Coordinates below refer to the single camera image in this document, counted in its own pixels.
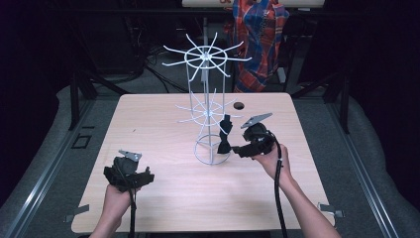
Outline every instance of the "wooden table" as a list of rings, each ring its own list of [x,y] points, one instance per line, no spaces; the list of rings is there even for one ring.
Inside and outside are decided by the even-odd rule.
[[[222,94],[215,101],[221,102]],[[324,188],[309,151],[290,96],[285,93],[227,93],[226,102],[243,102],[245,108],[226,106],[233,129],[232,146],[244,146],[241,126],[251,117],[272,112],[262,122],[289,149],[294,177],[309,199],[328,204]],[[200,126],[178,121],[190,118],[188,94],[128,94],[121,97],[96,164],[80,201],[90,210],[76,215],[72,230],[92,232],[102,211],[105,187],[104,167],[111,167],[118,150],[142,153],[139,172],[150,167],[155,181],[137,196],[136,231],[246,231],[280,229],[274,202],[273,180],[262,166],[231,154],[220,164],[208,166],[194,156]],[[282,192],[280,199],[286,227],[299,229],[293,210]],[[325,214],[334,223],[334,218]],[[118,231],[129,231],[130,209]]]

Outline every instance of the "black object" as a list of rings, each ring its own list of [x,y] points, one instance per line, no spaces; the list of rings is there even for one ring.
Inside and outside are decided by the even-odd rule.
[[[266,155],[271,152],[272,145],[275,142],[274,135],[260,122],[250,126],[245,131],[244,139],[250,143],[243,147],[232,147],[232,150],[239,154],[241,158],[252,157],[261,153]]]
[[[234,103],[234,108],[237,109],[237,110],[242,110],[242,109],[245,108],[245,105],[242,102],[235,102]]]
[[[221,130],[219,132],[220,136],[220,144],[217,148],[218,154],[228,154],[231,151],[231,145],[228,142],[228,135],[232,130],[232,122],[231,122],[231,116],[225,114],[225,117],[220,122]]]
[[[139,162],[127,157],[116,157],[111,168],[105,167],[104,175],[111,185],[115,185],[122,192],[153,182],[155,175],[151,174],[149,167],[142,173],[136,173],[138,164]]]

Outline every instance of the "wire spinner rack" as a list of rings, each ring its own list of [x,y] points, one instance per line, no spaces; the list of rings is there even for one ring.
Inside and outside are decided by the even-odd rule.
[[[226,105],[229,105],[236,101],[236,99],[234,99],[232,101],[225,102],[226,77],[230,77],[230,75],[226,73],[226,62],[228,60],[247,61],[251,58],[229,58],[227,52],[232,49],[238,48],[242,43],[227,48],[225,50],[220,49],[214,46],[217,40],[217,33],[215,34],[213,42],[210,46],[197,46],[193,41],[191,41],[188,35],[186,35],[186,38],[193,46],[188,51],[179,51],[164,46],[164,48],[170,52],[183,54],[184,59],[182,61],[173,63],[163,63],[163,65],[173,66],[185,63],[189,90],[189,108],[178,105],[175,106],[179,109],[190,111],[191,117],[189,119],[185,119],[178,122],[183,123],[193,121],[201,126],[200,132],[197,136],[196,143],[194,146],[194,155],[203,164],[218,165],[225,162],[229,158],[230,152],[222,155],[217,154],[217,152],[215,152],[221,140],[218,134],[212,132],[212,127],[217,126],[217,128],[220,130],[220,133],[228,135],[229,132],[226,132],[220,126],[220,122],[225,118]],[[190,76],[191,68],[194,68],[192,76]],[[223,74],[222,102],[215,101],[216,88],[214,88],[214,91],[210,95],[209,70],[211,69],[218,69]],[[199,71],[201,71],[201,81],[203,84],[203,99],[199,99],[191,90],[191,82],[194,80]]]

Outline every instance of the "wrist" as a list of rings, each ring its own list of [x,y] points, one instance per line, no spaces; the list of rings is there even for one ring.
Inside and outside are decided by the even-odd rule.
[[[291,174],[280,175],[279,185],[281,190],[294,188],[297,185],[297,181],[291,176]]]
[[[120,227],[120,225],[121,225],[121,220],[122,220],[122,218],[121,217],[115,217],[115,216],[112,216],[112,215],[109,215],[109,216],[104,216],[104,215],[102,215],[100,218],[99,218],[99,222],[98,222],[98,226],[101,228],[101,229],[109,229],[109,230],[117,230],[118,229],[118,227]]]

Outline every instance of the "plaid shirt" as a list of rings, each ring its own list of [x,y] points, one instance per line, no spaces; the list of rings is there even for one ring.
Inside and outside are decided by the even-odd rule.
[[[284,6],[276,0],[235,0],[234,45],[244,42],[238,48],[238,55],[252,58],[239,61],[239,80],[236,92],[260,92],[266,80],[277,70],[278,47],[281,32],[289,16]]]

